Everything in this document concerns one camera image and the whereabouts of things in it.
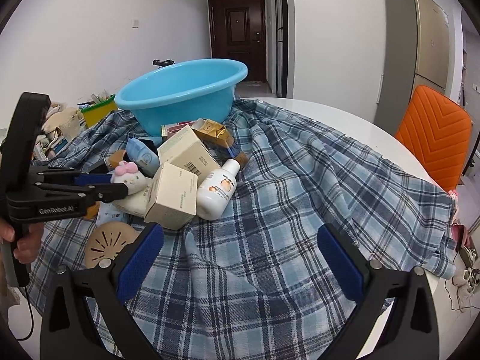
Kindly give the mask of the person's left hand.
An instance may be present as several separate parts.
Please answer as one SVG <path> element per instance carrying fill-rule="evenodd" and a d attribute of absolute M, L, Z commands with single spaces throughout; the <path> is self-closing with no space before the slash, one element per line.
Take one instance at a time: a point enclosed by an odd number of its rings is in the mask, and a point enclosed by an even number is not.
<path fill-rule="evenodd" d="M 43 233 L 43 223 L 31 223 L 28 225 L 28 233 L 18 240 L 17 247 L 13 251 L 14 256 L 20 263 L 29 264 L 35 261 L 41 248 Z M 1 243 L 15 241 L 14 228 L 3 219 L 1 219 L 0 235 Z"/>

